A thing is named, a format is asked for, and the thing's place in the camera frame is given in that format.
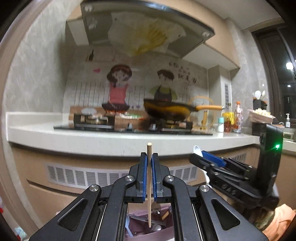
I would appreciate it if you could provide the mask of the long grey vent grille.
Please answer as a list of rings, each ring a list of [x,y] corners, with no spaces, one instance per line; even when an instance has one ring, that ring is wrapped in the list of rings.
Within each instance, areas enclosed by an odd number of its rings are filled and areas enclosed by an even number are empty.
[[[112,185],[116,180],[128,175],[128,169],[95,169],[71,167],[46,163],[48,181],[54,184],[85,189],[92,184],[101,187]],[[197,180],[197,167],[194,165],[170,167],[170,174],[186,183]]]

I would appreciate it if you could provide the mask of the black pot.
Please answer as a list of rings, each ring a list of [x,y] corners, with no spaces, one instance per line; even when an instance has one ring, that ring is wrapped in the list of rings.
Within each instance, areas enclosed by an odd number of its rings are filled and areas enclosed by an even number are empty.
[[[263,133],[266,133],[265,123],[252,123],[251,128],[253,136],[261,136]]]

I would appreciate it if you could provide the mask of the gas stove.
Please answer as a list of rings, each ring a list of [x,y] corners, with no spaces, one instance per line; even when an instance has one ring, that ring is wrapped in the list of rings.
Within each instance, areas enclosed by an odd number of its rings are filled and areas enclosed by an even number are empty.
[[[213,135],[213,130],[193,128],[189,121],[153,120],[142,116],[91,115],[75,113],[67,124],[53,126],[54,130],[93,131],[107,133],[138,133],[164,135]]]

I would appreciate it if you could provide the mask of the white ceramic spoon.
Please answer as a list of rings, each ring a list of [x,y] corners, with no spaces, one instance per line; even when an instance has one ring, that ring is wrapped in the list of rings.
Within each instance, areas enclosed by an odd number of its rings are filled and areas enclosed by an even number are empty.
[[[203,157],[202,151],[201,151],[201,149],[197,145],[195,145],[193,147],[193,153],[196,154],[196,155],[198,155],[198,156]],[[207,176],[207,172],[204,171],[204,170],[202,170],[202,169],[200,169],[200,168],[199,168],[199,172],[200,172],[200,174],[198,174],[198,180],[200,180],[201,178],[203,178],[203,180],[201,182],[202,183],[209,184],[210,179]]]

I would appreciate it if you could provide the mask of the range hood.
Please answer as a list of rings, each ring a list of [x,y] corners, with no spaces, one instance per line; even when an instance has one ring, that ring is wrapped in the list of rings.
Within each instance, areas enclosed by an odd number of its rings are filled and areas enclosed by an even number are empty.
[[[215,35],[196,18],[148,1],[83,1],[66,24],[76,45],[113,46],[130,57],[183,58]]]

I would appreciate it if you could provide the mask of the maroon utensil holder box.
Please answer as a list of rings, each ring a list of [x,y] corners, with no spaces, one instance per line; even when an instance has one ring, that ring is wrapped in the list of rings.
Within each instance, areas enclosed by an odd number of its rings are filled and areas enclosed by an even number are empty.
[[[128,204],[128,228],[124,240],[174,240],[171,205],[152,203],[151,224],[148,221],[147,203]]]

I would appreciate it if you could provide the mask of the small white teal-capped bottle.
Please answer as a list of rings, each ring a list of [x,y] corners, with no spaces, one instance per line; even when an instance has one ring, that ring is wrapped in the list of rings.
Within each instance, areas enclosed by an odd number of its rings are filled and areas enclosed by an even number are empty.
[[[224,117],[218,118],[217,132],[219,133],[224,132]]]

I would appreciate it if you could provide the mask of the white tray of food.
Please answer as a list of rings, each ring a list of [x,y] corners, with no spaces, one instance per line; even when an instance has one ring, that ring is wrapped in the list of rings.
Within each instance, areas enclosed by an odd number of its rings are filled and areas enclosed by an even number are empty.
[[[275,119],[268,111],[263,109],[251,110],[249,109],[249,120],[252,123],[267,123],[271,124]]]

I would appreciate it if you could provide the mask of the red-capped plastic bottle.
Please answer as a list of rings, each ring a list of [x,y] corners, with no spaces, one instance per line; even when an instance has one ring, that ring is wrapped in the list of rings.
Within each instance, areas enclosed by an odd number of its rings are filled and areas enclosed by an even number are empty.
[[[241,133],[243,123],[243,109],[240,101],[236,101],[236,108],[234,111],[234,132]]]

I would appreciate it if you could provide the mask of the wooden chopstick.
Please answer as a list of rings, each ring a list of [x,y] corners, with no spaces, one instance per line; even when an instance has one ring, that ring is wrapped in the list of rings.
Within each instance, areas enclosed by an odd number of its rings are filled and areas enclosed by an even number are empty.
[[[152,143],[147,143],[147,217],[149,228],[152,226]]]

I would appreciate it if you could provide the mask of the cartoon backsplash sticker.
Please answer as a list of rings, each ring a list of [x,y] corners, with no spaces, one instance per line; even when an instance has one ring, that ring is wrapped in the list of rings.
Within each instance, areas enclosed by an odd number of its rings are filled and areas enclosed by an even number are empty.
[[[63,112],[73,106],[144,110],[144,99],[189,103],[208,95],[206,68],[148,52],[128,57],[112,47],[75,50],[67,76]]]

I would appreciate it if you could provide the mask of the small grey vent grille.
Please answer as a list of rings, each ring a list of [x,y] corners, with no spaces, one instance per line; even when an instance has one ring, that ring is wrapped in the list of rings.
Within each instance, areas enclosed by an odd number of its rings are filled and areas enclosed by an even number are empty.
[[[242,162],[242,163],[246,162],[246,158],[247,158],[247,153],[240,153],[231,157],[231,159]]]

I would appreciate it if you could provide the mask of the blue speckled spoon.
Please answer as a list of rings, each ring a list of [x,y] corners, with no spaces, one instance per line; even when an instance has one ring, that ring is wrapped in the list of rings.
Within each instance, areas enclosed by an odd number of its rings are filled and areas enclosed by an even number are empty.
[[[130,216],[127,214],[126,215],[126,220],[125,220],[125,229],[129,235],[129,237],[133,237],[133,234],[130,230]]]

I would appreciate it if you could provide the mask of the white soap dispenser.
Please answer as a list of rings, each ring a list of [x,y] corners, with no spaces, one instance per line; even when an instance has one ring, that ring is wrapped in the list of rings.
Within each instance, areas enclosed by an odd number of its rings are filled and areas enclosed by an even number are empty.
[[[287,117],[286,117],[286,120],[285,120],[285,127],[290,128],[290,114],[287,113],[286,116]]]

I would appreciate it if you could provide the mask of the black utensil cup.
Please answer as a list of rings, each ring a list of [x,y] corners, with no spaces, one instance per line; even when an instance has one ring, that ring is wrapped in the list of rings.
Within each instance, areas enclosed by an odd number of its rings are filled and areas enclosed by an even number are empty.
[[[260,91],[260,90],[256,90],[253,93],[253,110],[256,109],[263,109],[263,110],[267,110],[267,103],[264,101],[265,98],[265,90]]]

